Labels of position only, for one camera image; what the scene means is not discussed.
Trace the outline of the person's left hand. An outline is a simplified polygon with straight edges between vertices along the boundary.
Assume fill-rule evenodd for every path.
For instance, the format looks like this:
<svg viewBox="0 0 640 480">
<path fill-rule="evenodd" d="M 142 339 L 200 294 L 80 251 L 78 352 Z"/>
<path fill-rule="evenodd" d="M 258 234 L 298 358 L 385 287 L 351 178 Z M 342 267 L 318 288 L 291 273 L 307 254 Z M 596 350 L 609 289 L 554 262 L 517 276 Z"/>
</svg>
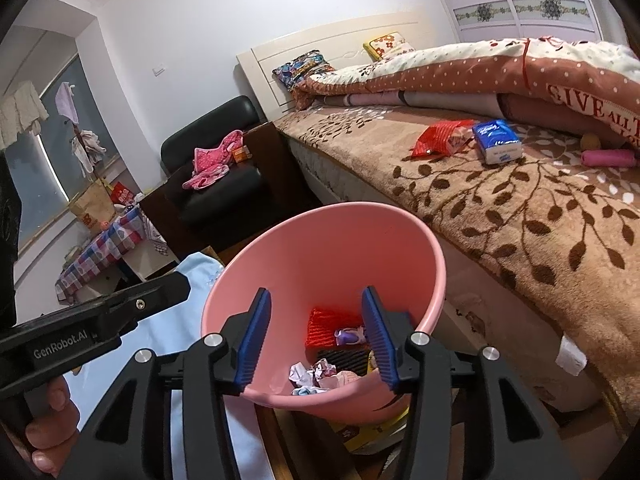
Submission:
<svg viewBox="0 0 640 480">
<path fill-rule="evenodd" d="M 77 442 L 80 414 L 64 377 L 47 385 L 47 400 L 47 413 L 35 417 L 26 428 L 27 440 L 34 448 L 28 456 L 39 471 L 56 478 Z"/>
</svg>

